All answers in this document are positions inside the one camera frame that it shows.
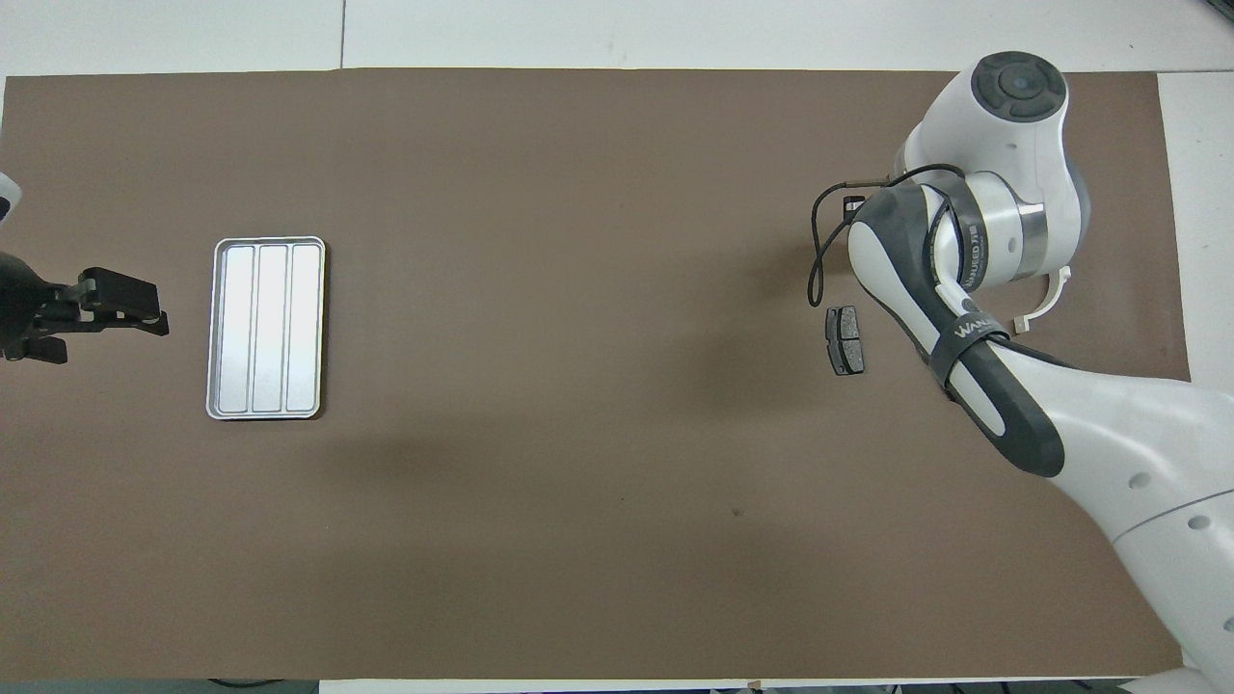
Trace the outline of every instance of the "brown surface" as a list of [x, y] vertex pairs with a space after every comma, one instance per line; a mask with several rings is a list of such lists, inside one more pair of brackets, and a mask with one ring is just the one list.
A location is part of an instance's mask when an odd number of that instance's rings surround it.
[[[155, 282], [173, 332], [4, 364], [0, 675], [1177, 664], [1092, 522], [942, 398], [843, 252], [828, 303], [859, 306], [870, 373], [829, 373], [808, 205], [881, 174], [946, 79], [10, 79], [5, 249]], [[1024, 342], [1186, 378], [1156, 82], [1071, 82], [1095, 224]], [[212, 247], [286, 233], [331, 243], [325, 415], [212, 421]]]

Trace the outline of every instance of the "black cable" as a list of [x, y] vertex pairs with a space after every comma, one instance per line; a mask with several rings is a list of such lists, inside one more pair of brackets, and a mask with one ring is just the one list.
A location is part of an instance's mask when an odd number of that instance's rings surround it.
[[907, 170], [896, 178], [887, 182], [887, 188], [892, 185], [898, 185], [917, 174], [923, 174], [926, 172], [951, 172], [959, 178], [964, 178], [964, 169], [960, 167], [953, 167], [951, 164], [926, 164], [924, 167], [917, 167], [916, 169]]
[[[951, 164], [927, 164], [924, 167], [917, 167], [916, 169], [905, 172], [893, 179], [882, 180], [844, 180], [832, 185], [827, 190], [818, 194], [814, 199], [814, 204], [810, 209], [810, 235], [814, 241], [814, 262], [810, 265], [810, 279], [806, 282], [806, 300], [810, 301], [811, 306], [819, 306], [823, 303], [823, 257], [827, 254], [827, 249], [832, 247], [832, 242], [844, 231], [851, 220], [844, 219], [835, 226], [834, 230], [827, 236], [826, 241], [818, 237], [818, 207], [823, 204], [823, 200], [828, 195], [835, 193], [837, 190], [844, 190], [849, 188], [891, 188], [898, 185], [917, 174], [926, 172], [950, 172], [960, 178], [964, 178], [964, 169], [954, 167]], [[814, 291], [814, 286], [818, 286], [818, 291]]]
[[[832, 247], [832, 242], [849, 225], [848, 220], [835, 225], [835, 228], [827, 236], [827, 241], [818, 246], [818, 227], [814, 227], [814, 264], [810, 268], [810, 280], [806, 282], [806, 299], [811, 306], [818, 307], [823, 303], [823, 256]], [[818, 284], [818, 293], [814, 293], [814, 284]]]
[[951, 224], [955, 228], [960, 228], [960, 225], [955, 221], [955, 212], [951, 210], [951, 199], [943, 198], [943, 204], [934, 210], [934, 219], [929, 221], [929, 230], [926, 232], [926, 261], [929, 265], [929, 272], [934, 277], [934, 282], [938, 282], [938, 265], [934, 264], [934, 237], [938, 236], [938, 227], [943, 224], [943, 216], [950, 214]]
[[210, 678], [210, 682], [220, 687], [226, 687], [228, 689], [254, 689], [257, 687], [265, 687], [267, 684], [274, 684], [275, 682], [283, 682], [281, 679], [258, 679], [254, 682], [231, 682], [227, 679], [215, 679]]

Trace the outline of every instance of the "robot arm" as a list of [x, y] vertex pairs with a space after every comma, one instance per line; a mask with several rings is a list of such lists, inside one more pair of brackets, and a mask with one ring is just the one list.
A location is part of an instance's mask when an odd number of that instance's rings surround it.
[[[21, 189], [0, 173], [0, 225], [9, 217]], [[93, 317], [83, 320], [81, 311]], [[101, 332], [133, 327], [168, 335], [167, 314], [159, 309], [158, 288], [104, 268], [88, 268], [74, 285], [52, 284], [20, 258], [0, 252], [0, 354], [63, 364], [68, 362], [59, 332]]]
[[1067, 89], [1045, 61], [990, 56], [912, 131], [849, 232], [863, 288], [1016, 467], [1049, 478], [1113, 542], [1195, 671], [1128, 685], [1234, 694], [1234, 398], [1088, 373], [1017, 346], [969, 291], [1065, 267], [1088, 221], [1062, 151]]

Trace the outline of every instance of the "silver tray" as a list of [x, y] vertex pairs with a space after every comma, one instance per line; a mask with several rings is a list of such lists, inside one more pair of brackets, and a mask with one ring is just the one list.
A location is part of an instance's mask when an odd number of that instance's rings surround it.
[[225, 238], [215, 247], [206, 412], [307, 419], [321, 408], [326, 243]]

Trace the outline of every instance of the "white table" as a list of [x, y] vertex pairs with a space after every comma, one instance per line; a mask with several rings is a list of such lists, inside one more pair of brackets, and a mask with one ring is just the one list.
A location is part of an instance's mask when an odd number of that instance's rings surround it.
[[[1234, 391], [1234, 301], [1227, 300], [1234, 296], [1234, 203], [1225, 183], [1234, 180], [1227, 122], [1234, 112], [1234, 23], [1202, 0], [0, 0], [0, 104], [5, 75], [363, 67], [959, 70], [1004, 49], [1038, 53], [1064, 72], [1159, 73], [1192, 379]], [[888, 142], [888, 151], [897, 144]], [[322, 692], [742, 688], [775, 673], [748, 674], [346, 680], [322, 683]]]

